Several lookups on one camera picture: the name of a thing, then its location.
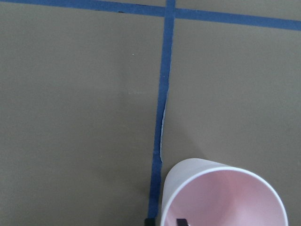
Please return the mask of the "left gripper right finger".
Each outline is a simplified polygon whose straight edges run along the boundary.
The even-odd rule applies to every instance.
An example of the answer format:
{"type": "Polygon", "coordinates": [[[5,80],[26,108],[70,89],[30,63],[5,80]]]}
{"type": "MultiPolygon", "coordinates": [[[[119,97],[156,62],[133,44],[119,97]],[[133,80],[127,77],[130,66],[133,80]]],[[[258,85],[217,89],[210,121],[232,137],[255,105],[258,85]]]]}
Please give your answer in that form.
{"type": "Polygon", "coordinates": [[[176,220],[176,223],[177,223],[177,226],[190,226],[190,225],[188,224],[187,219],[184,219],[184,218],[178,218],[178,219],[176,220]]]}

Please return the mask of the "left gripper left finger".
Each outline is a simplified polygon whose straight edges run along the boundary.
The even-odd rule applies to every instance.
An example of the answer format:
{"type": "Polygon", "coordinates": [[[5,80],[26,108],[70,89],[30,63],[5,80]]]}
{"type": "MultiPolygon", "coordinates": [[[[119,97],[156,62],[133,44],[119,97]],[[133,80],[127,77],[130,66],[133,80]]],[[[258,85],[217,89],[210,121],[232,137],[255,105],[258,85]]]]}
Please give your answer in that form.
{"type": "Polygon", "coordinates": [[[156,226],[156,219],[155,218],[146,218],[144,220],[144,226],[156,226]]]}

